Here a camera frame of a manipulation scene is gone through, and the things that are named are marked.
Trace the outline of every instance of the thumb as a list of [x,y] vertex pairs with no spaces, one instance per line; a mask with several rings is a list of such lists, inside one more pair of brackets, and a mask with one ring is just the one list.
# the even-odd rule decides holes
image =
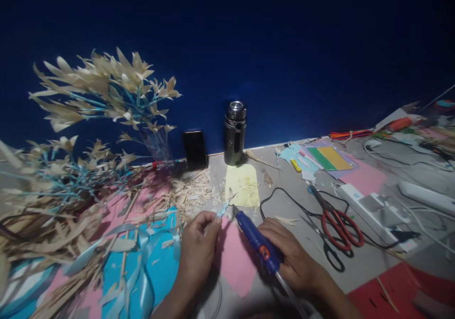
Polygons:
[[221,222],[222,218],[218,217],[212,223],[210,223],[209,227],[207,228],[205,239],[212,246],[214,246],[217,241],[218,232],[221,229]]

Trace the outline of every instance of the yellow eraser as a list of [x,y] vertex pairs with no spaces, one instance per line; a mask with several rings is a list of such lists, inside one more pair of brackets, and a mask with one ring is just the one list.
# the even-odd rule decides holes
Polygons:
[[294,159],[291,159],[291,164],[292,164],[292,166],[294,166],[297,173],[302,172],[302,169],[297,165],[297,162]]

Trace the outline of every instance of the dark blue wall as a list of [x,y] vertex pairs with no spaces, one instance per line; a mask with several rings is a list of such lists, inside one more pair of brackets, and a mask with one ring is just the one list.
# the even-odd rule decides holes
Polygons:
[[222,151],[232,98],[249,106],[253,147],[367,128],[455,81],[448,0],[2,0],[1,9],[0,138],[15,147],[75,133],[79,146],[114,143],[126,129],[103,119],[56,134],[27,99],[40,90],[34,61],[76,65],[93,48],[138,51],[157,78],[175,75],[184,96],[169,101],[169,123],[202,129],[209,153]]

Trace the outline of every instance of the white power strip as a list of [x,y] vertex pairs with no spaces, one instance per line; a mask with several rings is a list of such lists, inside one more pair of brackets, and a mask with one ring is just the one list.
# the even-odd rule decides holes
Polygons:
[[[387,206],[385,199],[377,193],[363,196],[352,184],[337,188],[337,193],[346,200],[351,208],[378,234],[386,245],[393,244],[398,239],[391,230],[400,223],[409,223],[407,214],[395,207]],[[409,252],[417,247],[414,240],[398,244],[394,249]]]
[[455,215],[455,200],[407,181],[399,181],[400,192],[415,201],[426,204],[449,215]]

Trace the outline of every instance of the blue glue gun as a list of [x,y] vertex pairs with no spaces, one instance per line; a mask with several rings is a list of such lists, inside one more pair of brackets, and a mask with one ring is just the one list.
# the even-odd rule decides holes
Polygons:
[[253,221],[240,211],[235,205],[234,215],[237,219],[238,225],[242,229],[245,237],[255,250],[261,262],[265,265],[270,274],[275,275],[280,270],[280,263],[283,260],[283,255],[261,232],[256,228]]

